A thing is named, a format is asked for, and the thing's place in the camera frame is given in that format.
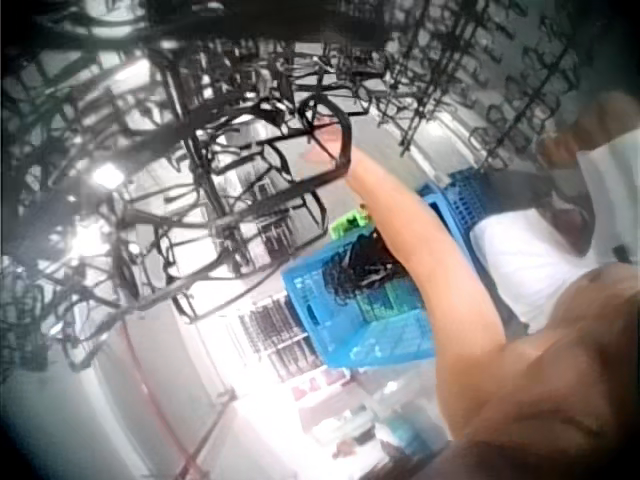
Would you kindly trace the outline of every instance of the blue plastic basket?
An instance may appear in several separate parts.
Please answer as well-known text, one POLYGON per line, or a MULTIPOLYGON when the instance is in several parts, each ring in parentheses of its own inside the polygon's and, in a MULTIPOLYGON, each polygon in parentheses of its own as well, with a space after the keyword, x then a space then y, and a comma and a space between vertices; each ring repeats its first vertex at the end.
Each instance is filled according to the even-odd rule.
MULTIPOLYGON (((424 197, 471 260, 450 202, 439 193, 424 197)), ((318 353, 329 367, 393 365, 432 357, 432 332, 420 293, 409 278, 389 282, 362 297, 339 304, 324 286, 322 269, 337 251, 361 233, 350 232, 287 269, 282 277, 293 305, 318 353), (363 300, 374 308, 363 308, 363 300)))

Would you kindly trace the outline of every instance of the green item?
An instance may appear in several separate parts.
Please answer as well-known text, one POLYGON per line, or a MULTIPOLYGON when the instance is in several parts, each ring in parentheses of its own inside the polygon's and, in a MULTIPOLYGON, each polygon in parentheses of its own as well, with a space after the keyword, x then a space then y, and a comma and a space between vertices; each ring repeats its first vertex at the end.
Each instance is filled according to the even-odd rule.
POLYGON ((331 240, 344 237, 351 230, 369 225, 371 217, 362 208, 356 208, 343 215, 329 226, 329 236, 331 240))

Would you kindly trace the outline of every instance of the person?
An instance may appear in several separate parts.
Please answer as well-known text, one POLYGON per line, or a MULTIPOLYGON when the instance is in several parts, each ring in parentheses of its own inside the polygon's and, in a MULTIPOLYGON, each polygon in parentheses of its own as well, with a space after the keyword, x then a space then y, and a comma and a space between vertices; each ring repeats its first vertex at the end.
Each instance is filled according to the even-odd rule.
MULTIPOLYGON (((336 130, 321 138, 339 151, 336 130)), ((310 157, 328 161, 318 147, 310 157)), ((357 148, 345 179, 429 312, 437 397, 453 442, 416 478, 581 478, 637 445, 635 267, 581 273, 544 328, 507 342, 489 293, 420 197, 357 148)))

